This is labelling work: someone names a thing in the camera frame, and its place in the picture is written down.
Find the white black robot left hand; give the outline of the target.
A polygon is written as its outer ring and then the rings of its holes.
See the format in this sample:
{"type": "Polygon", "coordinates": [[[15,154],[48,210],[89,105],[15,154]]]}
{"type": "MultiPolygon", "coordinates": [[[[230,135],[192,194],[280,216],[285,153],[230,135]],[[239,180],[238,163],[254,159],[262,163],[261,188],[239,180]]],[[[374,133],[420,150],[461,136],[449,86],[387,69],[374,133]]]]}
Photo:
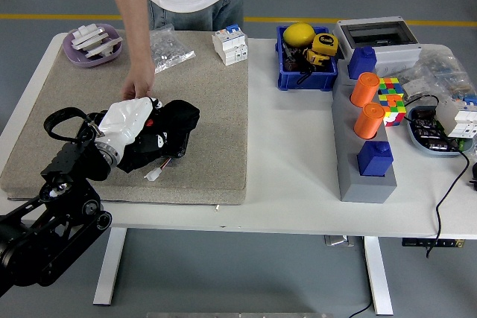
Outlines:
{"type": "Polygon", "coordinates": [[[96,138],[96,143],[112,150],[113,157],[120,162],[125,147],[134,143],[152,111],[162,107],[161,101],[149,97],[112,104],[98,125],[102,136],[96,138]]]}

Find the person's right hand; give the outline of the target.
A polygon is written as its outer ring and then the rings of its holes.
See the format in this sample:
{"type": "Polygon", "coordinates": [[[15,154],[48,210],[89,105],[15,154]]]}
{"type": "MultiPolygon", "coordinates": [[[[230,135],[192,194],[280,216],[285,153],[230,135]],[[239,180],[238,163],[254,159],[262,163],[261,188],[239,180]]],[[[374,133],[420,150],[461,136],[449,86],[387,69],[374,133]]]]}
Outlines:
{"type": "Polygon", "coordinates": [[[153,85],[154,68],[132,66],[121,89],[122,99],[131,100],[147,97],[150,95],[153,85]]]}

